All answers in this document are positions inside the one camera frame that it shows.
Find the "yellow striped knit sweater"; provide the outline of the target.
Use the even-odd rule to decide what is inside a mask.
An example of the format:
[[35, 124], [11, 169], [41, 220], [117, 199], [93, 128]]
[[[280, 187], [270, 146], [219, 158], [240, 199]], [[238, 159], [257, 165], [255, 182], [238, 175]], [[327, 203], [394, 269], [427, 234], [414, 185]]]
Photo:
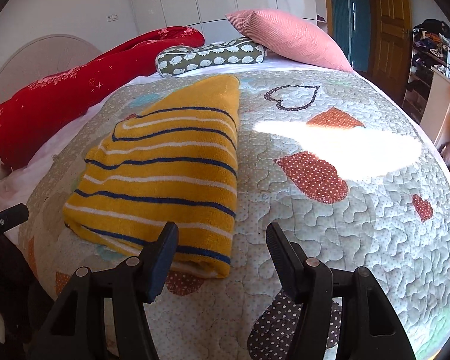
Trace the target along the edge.
[[124, 255], [178, 227], [174, 269], [222, 279], [231, 269], [238, 182], [239, 81], [199, 80], [118, 122], [85, 156], [65, 226]]

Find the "quilted heart pattern bedspread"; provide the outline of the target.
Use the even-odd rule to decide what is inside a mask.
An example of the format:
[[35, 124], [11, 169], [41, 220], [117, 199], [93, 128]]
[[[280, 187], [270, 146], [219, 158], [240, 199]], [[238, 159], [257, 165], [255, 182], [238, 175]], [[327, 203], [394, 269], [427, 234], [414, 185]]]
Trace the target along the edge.
[[[284, 294], [266, 245], [277, 223], [305, 254], [330, 268], [371, 270], [401, 321], [417, 359], [432, 359], [450, 338], [450, 172], [433, 143], [394, 102], [362, 77], [325, 83], [296, 72], [251, 80], [260, 133], [300, 145], [276, 158], [305, 198], [281, 199], [299, 219], [265, 222], [232, 237], [227, 277], [172, 269], [147, 308], [162, 359], [284, 359], [301, 307]], [[77, 236], [63, 206], [85, 169], [85, 156], [120, 121], [123, 102], [65, 147], [26, 203], [18, 244], [46, 292], [56, 297], [74, 270], [116, 266], [125, 257]]]

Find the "beige wooden desk shelf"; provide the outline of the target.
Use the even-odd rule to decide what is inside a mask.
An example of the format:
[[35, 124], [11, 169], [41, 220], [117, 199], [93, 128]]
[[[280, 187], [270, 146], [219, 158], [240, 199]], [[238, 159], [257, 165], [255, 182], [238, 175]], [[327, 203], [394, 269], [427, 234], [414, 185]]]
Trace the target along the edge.
[[420, 127], [450, 169], [450, 79], [435, 68]]

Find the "pink textured pillow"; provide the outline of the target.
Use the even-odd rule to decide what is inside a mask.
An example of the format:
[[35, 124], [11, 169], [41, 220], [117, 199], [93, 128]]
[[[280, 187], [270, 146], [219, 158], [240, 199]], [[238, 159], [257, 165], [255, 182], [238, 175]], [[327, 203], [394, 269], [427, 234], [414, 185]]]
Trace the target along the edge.
[[275, 9], [237, 10], [226, 14], [242, 35], [299, 63], [343, 72], [353, 69], [338, 44], [317, 25]]

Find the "green sheep pattern bolster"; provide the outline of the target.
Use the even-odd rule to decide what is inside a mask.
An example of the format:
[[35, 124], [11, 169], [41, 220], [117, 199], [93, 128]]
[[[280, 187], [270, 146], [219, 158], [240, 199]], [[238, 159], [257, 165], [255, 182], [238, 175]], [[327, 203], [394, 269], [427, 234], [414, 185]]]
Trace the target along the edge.
[[159, 53], [155, 64], [159, 75], [168, 78], [226, 64], [262, 63], [266, 55], [266, 47], [247, 37], [239, 37], [199, 47], [173, 46]]

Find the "brown wooden door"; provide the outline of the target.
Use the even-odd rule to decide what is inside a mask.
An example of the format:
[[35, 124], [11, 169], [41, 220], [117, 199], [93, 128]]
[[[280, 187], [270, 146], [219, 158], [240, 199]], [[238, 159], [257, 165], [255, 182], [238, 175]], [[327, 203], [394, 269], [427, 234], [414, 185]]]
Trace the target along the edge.
[[370, 79], [397, 105], [410, 71], [410, 0], [370, 0]]

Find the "red patterned blanket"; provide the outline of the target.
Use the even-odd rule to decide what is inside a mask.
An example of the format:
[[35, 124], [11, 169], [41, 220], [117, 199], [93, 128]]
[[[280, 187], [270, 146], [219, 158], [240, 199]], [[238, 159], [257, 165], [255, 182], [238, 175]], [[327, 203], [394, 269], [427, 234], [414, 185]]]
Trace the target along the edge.
[[116, 89], [156, 72], [157, 55], [169, 47], [201, 47], [195, 28], [172, 26], [134, 37], [84, 65], [41, 78], [0, 104], [0, 161], [15, 171], [71, 121]]

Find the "white round headboard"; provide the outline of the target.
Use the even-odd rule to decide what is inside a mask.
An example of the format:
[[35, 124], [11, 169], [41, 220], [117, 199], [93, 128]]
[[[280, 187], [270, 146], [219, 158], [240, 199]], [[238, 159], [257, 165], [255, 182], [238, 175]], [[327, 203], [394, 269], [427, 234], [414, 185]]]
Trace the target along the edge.
[[101, 54], [91, 42], [66, 34], [52, 34], [28, 42], [0, 68], [0, 104], [22, 87], [85, 64]]

